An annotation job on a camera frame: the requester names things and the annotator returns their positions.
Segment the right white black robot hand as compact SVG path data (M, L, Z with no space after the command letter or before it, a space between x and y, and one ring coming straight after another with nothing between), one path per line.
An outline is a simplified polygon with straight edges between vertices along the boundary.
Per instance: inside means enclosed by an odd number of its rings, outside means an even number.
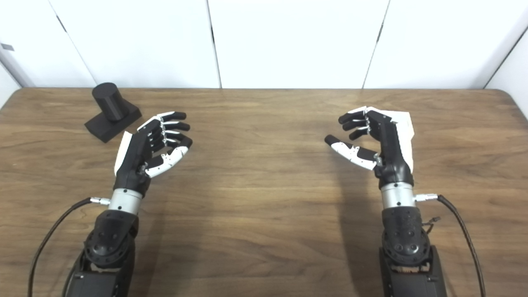
M409 112L387 111L363 106L338 119L343 130L351 131L349 139L369 135L379 142L380 151L341 141L327 135L324 142L349 162L371 170L379 180L379 188L404 183L414 186L412 139L415 135Z

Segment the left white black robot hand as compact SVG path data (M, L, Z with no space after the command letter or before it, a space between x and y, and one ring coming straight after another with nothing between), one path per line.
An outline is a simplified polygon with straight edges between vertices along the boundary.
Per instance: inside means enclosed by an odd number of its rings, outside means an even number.
M134 191L145 197L151 179L168 170L187 154L192 139L187 114L159 113L139 126L134 133L124 132L116 156L113 188Z

